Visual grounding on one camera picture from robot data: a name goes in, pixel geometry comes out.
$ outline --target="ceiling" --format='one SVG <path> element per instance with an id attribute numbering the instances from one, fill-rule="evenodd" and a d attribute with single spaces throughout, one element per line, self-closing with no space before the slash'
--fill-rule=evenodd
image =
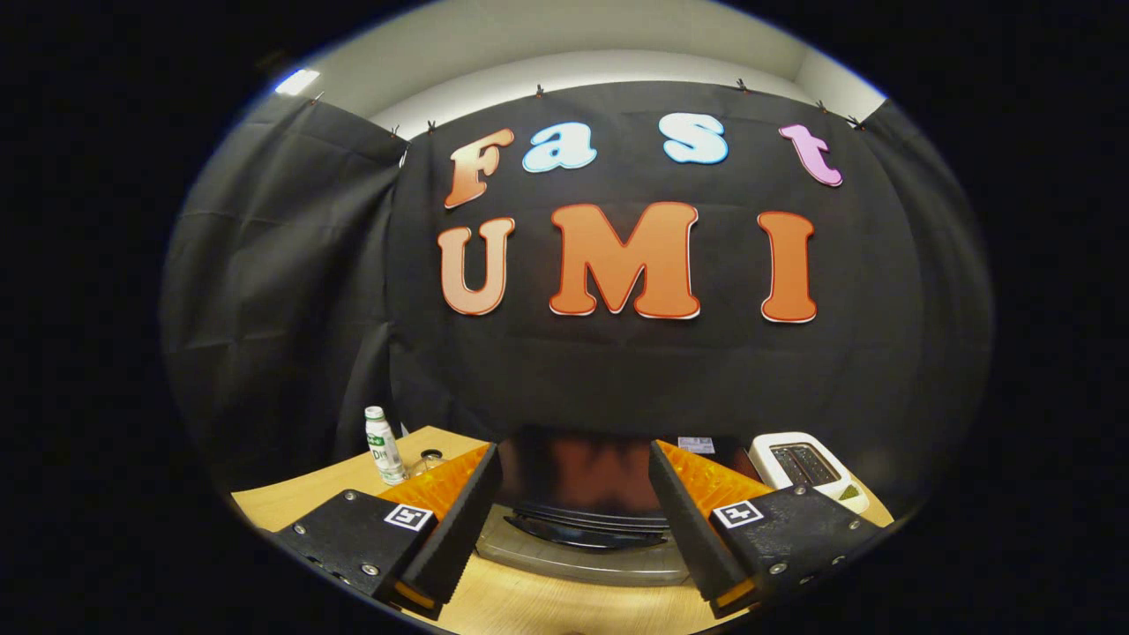
<path id="1" fill-rule="evenodd" d="M 366 119 L 505 63 L 602 49 L 684 53 L 794 81 L 809 47 L 706 0 L 443 0 L 314 56 L 314 94 Z"/>

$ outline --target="orange soft finger pad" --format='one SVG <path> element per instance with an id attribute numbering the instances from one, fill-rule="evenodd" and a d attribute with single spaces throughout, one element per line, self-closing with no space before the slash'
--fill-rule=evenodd
<path id="1" fill-rule="evenodd" d="M 392 489 L 378 494 L 377 497 L 430 510 L 435 512 L 436 520 L 443 522 L 489 447 L 489 445 L 482 445 L 478 450 L 472 450 L 418 477 L 410 478 Z"/>
<path id="2" fill-rule="evenodd" d="M 732 505 L 774 492 L 771 487 L 730 470 L 720 463 L 686 452 L 664 441 L 656 442 L 674 467 L 702 517 L 709 519 L 717 507 Z"/>

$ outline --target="bottle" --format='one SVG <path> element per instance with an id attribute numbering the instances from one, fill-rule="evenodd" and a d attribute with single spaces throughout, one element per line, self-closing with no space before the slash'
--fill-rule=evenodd
<path id="1" fill-rule="evenodd" d="M 400 485 L 408 480 L 408 471 L 396 449 L 396 437 L 393 436 L 392 426 L 384 418 L 384 409 L 379 406 L 365 408 L 365 436 L 368 438 L 368 449 L 376 459 L 376 469 L 380 471 L 384 482 Z"/>

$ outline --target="black fabric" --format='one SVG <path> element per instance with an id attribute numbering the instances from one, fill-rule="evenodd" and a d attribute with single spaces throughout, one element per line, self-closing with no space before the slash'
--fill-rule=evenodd
<path id="1" fill-rule="evenodd" d="M 382 202 L 406 146 L 330 104 L 273 95 L 189 193 L 166 263 L 163 348 L 221 487 L 355 455 L 365 406 L 391 409 Z"/>
<path id="2" fill-rule="evenodd" d="M 657 123 L 672 112 L 717 118 L 728 157 L 716 165 L 671 160 Z M 592 128 L 595 160 L 524 171 L 531 137 L 568 121 Z M 804 169 L 778 132 L 795 123 L 826 141 L 841 186 Z M 446 210 L 450 154 L 504 128 L 516 139 L 500 148 L 497 172 L 480 176 L 487 192 Z M 653 437 L 807 432 L 899 515 L 933 475 L 934 454 L 952 447 L 971 417 L 991 333 L 984 259 L 968 238 L 971 211 L 939 157 L 910 151 L 907 138 L 925 148 L 889 105 L 861 131 L 784 97 L 624 82 L 517 99 L 413 139 L 387 243 L 399 411 L 409 426 L 490 441 L 523 424 Z M 701 314 L 636 314 L 641 282 L 623 312 L 611 314 L 590 277 L 595 313 L 553 314 L 561 235 L 552 211 L 597 205 L 625 240 L 657 201 L 699 211 L 690 261 Z M 809 323 L 760 314 L 771 256 L 756 216 L 768 210 L 815 226 L 808 250 L 819 315 Z M 497 217 L 517 225 L 505 298 L 487 315 L 458 314 L 443 298 L 436 236 L 458 226 L 474 232 L 465 278 L 478 288 L 485 252 L 478 228 Z"/>
<path id="3" fill-rule="evenodd" d="M 658 120 L 725 125 L 716 165 L 677 164 Z M 532 136 L 579 121 L 598 155 L 531 174 Z M 803 167 L 779 129 L 826 141 L 843 182 Z M 454 210 L 450 154 L 509 128 L 487 192 Z M 219 484 L 244 489 L 364 451 L 365 406 L 409 429 L 500 442 L 517 427 L 663 435 L 807 432 L 901 516 L 971 420 L 992 306 L 975 218 L 936 150 L 891 104 L 855 130 L 788 98 L 685 82 L 546 93 L 438 127 L 408 145 L 329 104 L 273 96 L 209 162 L 174 232 L 164 350 L 192 436 Z M 701 314 L 561 316 L 561 234 L 550 216 L 599 206 L 625 240 L 658 201 L 698 209 L 690 235 Z M 817 316 L 761 316 L 771 253 L 763 211 L 799 214 Z M 436 237 L 470 227 L 465 279 L 484 279 L 479 226 L 511 217 L 501 304 L 447 306 Z"/>
<path id="4" fill-rule="evenodd" d="M 988 252 L 956 175 L 893 102 L 882 104 L 864 129 L 859 139 L 878 159 L 905 210 L 922 306 L 905 433 L 875 443 L 870 454 L 891 468 L 900 463 L 896 453 L 914 456 L 918 473 L 939 476 L 956 459 L 988 381 L 995 336 Z M 920 502 L 929 489 L 925 480 L 894 477 L 884 479 L 884 490 L 899 508 L 903 501 Z"/>

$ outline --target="label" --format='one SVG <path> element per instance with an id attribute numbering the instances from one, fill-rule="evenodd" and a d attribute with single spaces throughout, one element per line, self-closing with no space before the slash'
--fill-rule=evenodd
<path id="1" fill-rule="evenodd" d="M 419 531 L 432 515 L 434 513 L 428 510 L 401 504 L 396 505 L 396 508 L 392 510 L 391 514 L 384 516 L 384 522 L 412 531 Z"/>
<path id="2" fill-rule="evenodd" d="M 680 436 L 679 447 L 694 454 L 712 454 L 714 438 L 709 436 Z"/>
<path id="3" fill-rule="evenodd" d="M 714 514 L 721 520 L 721 524 L 729 529 L 755 522 L 764 517 L 764 514 L 762 514 L 761 511 L 754 507 L 749 501 L 742 501 L 739 503 L 734 503 L 733 505 L 718 507 L 714 510 Z"/>
<path id="4" fill-rule="evenodd" d="M 396 438 L 392 435 L 392 430 L 385 428 L 377 432 L 369 428 L 365 430 L 365 437 L 368 440 L 368 449 L 373 453 L 373 459 L 376 460 L 376 469 L 380 472 L 380 479 L 388 485 L 397 485 L 408 480 L 408 472 L 400 459 Z"/>

